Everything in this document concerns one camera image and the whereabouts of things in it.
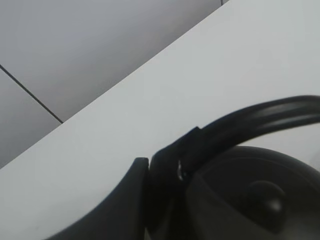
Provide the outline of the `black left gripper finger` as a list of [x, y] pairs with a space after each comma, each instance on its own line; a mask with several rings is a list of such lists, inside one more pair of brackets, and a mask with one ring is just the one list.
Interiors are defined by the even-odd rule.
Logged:
[[136, 158], [114, 190], [91, 212], [50, 240], [143, 240], [149, 160]]

